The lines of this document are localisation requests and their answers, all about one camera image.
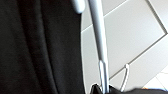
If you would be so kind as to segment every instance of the white cord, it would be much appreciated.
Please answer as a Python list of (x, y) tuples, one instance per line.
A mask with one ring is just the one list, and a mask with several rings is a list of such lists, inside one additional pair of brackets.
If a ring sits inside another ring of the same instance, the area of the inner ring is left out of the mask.
[(125, 86), (126, 86), (127, 81), (128, 81), (128, 76), (129, 76), (129, 64), (126, 64), (126, 65), (125, 65), (125, 68), (126, 68), (126, 72), (125, 72), (124, 80), (123, 80), (123, 83), (122, 83), (122, 86), (121, 86), (121, 89), (120, 89), (121, 92), (124, 91)]
[(85, 10), (84, 0), (71, 0), (71, 2), (76, 13), (81, 14)]

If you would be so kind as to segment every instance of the black object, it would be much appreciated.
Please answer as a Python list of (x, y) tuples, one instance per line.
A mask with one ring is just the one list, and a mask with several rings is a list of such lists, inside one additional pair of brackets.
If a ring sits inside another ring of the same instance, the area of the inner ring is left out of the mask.
[[(114, 87), (110, 86), (110, 93), (108, 94), (168, 94), (168, 92), (157, 89), (133, 89), (127, 92), (120, 92)], [(97, 84), (92, 86), (90, 94), (103, 94)]]
[(0, 94), (84, 94), (70, 0), (0, 0)]

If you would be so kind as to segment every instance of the dark cloth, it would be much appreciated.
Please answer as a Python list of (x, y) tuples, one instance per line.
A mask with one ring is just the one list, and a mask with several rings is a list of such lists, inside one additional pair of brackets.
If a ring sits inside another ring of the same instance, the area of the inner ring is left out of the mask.
[[(168, 94), (168, 92), (157, 89), (133, 89), (127, 92), (120, 92), (114, 87), (110, 86), (110, 93), (108, 94)], [(92, 86), (90, 94), (103, 94), (97, 84)]]
[(70, 0), (0, 0), (0, 94), (84, 94)]

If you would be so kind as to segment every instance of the white cable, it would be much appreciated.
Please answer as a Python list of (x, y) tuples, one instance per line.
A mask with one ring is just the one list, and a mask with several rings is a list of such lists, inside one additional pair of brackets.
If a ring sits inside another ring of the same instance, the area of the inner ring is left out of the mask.
[(71, 0), (72, 5), (76, 13), (81, 14), (85, 10), (85, 1), (84, 0)]
[(121, 86), (121, 89), (120, 89), (121, 92), (124, 91), (125, 86), (126, 86), (127, 81), (128, 81), (128, 76), (129, 76), (129, 64), (126, 64), (126, 65), (125, 65), (125, 68), (126, 68), (126, 72), (125, 72), (124, 80), (123, 80), (123, 83), (122, 83), (122, 86)]
[(105, 26), (101, 0), (88, 0), (99, 57), (99, 67), (103, 94), (109, 93), (109, 75)]

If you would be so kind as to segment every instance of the white surface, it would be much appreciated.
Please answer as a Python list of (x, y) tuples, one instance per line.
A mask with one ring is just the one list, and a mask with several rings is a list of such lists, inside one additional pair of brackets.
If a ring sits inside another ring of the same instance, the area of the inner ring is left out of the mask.
[(159, 73), (157, 76), (161, 84), (168, 90), (168, 74)]
[[(82, 19), (82, 27), (90, 24), (90, 18)], [(114, 75), (126, 63), (129, 63), (164, 35), (145, 0), (128, 0), (105, 16), (109, 73)], [(82, 31), (82, 61), (84, 83), (89, 93), (91, 85), (100, 85), (97, 49), (93, 27)], [(130, 77), (126, 90), (143, 87), (167, 64), (167, 36), (142, 54), (130, 66)], [(125, 71), (118, 73), (110, 83), (120, 88)]]
[(105, 26), (110, 76), (164, 35), (144, 0), (128, 0), (105, 17)]
[(168, 36), (160, 40), (151, 49), (137, 58), (130, 65), (130, 75), (126, 89), (143, 87), (167, 65)]
[[(106, 15), (111, 10), (115, 9), (117, 6), (119, 6), (121, 3), (123, 3), (125, 0), (102, 0), (102, 6), (103, 6), (103, 14)], [(90, 10), (88, 6), (88, 0), (85, 0), (86, 8), (84, 13), (82, 14), (82, 28), (81, 30), (86, 29), (88, 26), (92, 24), (91, 16), (90, 16)]]
[(157, 15), (168, 30), (168, 0), (149, 0)]
[(148, 89), (161, 89), (165, 90), (162, 84), (159, 82), (159, 80), (155, 77), (152, 80), (150, 80), (145, 86), (145, 88)]
[(162, 72), (168, 74), (168, 66), (166, 66), (166, 67), (162, 70)]

